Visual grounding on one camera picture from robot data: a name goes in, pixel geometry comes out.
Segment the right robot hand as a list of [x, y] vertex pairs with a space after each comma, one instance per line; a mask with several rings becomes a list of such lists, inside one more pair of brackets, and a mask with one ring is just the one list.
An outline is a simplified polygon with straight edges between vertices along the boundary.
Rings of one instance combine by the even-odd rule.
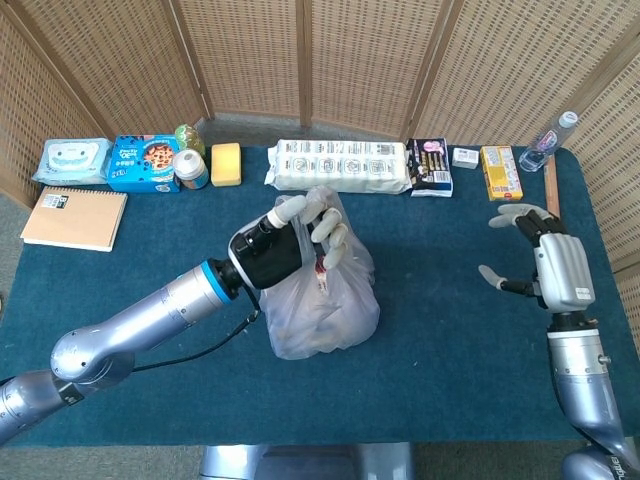
[[505, 292], [535, 297], [553, 314], [583, 312], [596, 295], [586, 251], [581, 240], [569, 234], [553, 213], [532, 204], [504, 204], [491, 218], [492, 228], [516, 227], [531, 243], [535, 271], [530, 281], [510, 280], [487, 265], [479, 273], [492, 287]]

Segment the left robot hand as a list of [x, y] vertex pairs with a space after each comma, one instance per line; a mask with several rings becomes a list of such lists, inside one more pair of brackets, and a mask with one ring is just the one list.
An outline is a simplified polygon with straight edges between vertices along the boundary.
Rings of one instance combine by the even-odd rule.
[[315, 187], [280, 199], [266, 214], [242, 227], [228, 245], [229, 259], [244, 283], [268, 289], [320, 256], [326, 270], [348, 250], [348, 226], [337, 193]]

